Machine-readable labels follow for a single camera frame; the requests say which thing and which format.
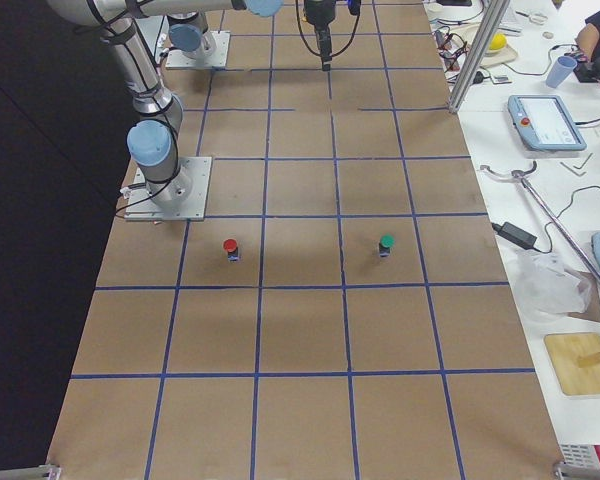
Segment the blue plastic cup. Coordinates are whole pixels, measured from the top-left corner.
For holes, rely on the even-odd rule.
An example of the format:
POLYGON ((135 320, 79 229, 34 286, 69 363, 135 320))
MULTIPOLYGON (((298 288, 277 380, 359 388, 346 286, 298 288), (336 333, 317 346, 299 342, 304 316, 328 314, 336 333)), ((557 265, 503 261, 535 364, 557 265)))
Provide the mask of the blue plastic cup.
POLYGON ((578 61, 571 56, 558 57, 547 74, 545 85, 552 89, 558 88, 571 75, 577 65, 578 61))

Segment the black power adapter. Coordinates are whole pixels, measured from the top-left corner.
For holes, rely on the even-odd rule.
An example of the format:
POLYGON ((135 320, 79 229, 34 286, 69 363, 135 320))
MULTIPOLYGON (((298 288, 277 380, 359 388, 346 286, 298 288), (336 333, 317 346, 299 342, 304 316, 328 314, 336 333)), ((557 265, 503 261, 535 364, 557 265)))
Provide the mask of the black power adapter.
POLYGON ((497 227, 496 233, 524 250, 532 250, 537 241, 536 236, 509 222, 504 222, 501 226, 497 227))

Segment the aluminium frame post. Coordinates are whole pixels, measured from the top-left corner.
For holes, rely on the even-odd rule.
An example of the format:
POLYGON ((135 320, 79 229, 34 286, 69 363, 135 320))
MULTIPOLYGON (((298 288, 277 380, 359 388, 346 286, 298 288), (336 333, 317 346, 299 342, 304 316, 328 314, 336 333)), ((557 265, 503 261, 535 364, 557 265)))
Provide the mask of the aluminium frame post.
POLYGON ((459 112, 462 102, 480 66, 480 63, 489 47, 493 36, 496 34, 505 10, 509 5, 508 0, 493 0, 486 7, 483 19, 478 26, 465 62, 459 72, 455 85, 451 90, 448 102, 448 111, 452 114, 459 112))

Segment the upper teach pendant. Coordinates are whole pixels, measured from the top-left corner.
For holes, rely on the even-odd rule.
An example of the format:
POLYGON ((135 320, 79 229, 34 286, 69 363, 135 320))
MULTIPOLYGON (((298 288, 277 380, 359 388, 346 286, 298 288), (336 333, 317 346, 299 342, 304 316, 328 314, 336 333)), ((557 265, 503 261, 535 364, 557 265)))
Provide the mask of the upper teach pendant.
POLYGON ((528 150, 553 153, 587 148, 579 127, 557 95, 511 95, 507 110, 528 150))

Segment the wooden cutting board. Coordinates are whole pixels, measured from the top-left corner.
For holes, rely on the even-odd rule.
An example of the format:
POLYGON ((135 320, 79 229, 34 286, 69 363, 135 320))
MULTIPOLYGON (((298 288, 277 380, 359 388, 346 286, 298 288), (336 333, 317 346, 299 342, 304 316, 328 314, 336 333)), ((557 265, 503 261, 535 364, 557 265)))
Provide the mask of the wooden cutting board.
POLYGON ((600 395, 599 334, 550 334, 544 345, 563 394, 600 395))

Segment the metal reaching stick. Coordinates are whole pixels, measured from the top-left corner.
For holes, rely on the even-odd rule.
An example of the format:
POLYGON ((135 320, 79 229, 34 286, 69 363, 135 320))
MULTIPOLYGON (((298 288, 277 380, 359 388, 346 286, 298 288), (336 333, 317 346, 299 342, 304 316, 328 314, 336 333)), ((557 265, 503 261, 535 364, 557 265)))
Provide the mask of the metal reaching stick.
POLYGON ((548 217, 551 224, 553 224, 558 232, 562 235, 574 253, 578 256, 580 261, 584 264, 587 270, 594 276, 595 280, 600 287, 600 268, 589 258, 587 253, 578 244, 573 235, 563 225, 559 216, 553 212, 546 201, 540 196, 535 187, 531 184, 529 177, 537 170, 538 164, 536 160, 533 160, 531 166, 527 170, 515 169, 509 173, 499 173, 493 170, 489 165, 482 164, 479 166, 480 171, 484 171, 494 178, 501 181, 510 181, 514 183, 520 183, 522 187, 531 195, 532 199, 539 205, 541 210, 548 217))

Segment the red push button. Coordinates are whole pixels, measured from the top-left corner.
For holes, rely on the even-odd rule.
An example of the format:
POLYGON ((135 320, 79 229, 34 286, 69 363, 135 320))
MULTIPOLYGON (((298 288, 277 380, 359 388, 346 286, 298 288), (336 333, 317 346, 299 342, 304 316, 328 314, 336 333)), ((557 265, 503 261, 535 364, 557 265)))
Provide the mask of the red push button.
POLYGON ((223 250, 226 253, 227 259, 231 262, 240 260, 239 243, 234 238, 226 239, 223 242, 223 250))

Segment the clear plastic bag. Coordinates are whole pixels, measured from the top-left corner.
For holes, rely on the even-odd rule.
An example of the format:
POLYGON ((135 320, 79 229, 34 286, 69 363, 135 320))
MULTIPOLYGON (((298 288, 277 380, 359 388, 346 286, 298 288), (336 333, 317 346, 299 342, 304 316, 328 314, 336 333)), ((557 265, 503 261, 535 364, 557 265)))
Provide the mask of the clear plastic bag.
POLYGON ((524 323, 590 317, 593 281, 566 265, 559 255, 521 251, 505 267, 524 323))

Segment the yellow round object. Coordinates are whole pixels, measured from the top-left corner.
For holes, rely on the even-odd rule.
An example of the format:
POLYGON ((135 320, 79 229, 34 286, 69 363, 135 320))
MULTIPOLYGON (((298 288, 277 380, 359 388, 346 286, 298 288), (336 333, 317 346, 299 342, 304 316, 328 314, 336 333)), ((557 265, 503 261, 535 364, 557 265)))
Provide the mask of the yellow round object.
POLYGON ((488 46, 487 52, 489 54, 494 54, 495 52, 499 52, 503 50, 507 46, 507 38, 502 33, 496 33, 488 46))

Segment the green push button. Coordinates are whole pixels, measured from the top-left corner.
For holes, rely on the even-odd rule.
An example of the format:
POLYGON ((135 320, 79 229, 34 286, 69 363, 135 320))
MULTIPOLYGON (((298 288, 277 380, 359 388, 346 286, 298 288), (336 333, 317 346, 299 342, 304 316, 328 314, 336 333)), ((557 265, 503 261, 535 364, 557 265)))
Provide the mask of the green push button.
POLYGON ((383 235, 378 242, 378 254, 381 258, 386 258, 391 254, 395 244, 395 238, 390 234, 383 235))

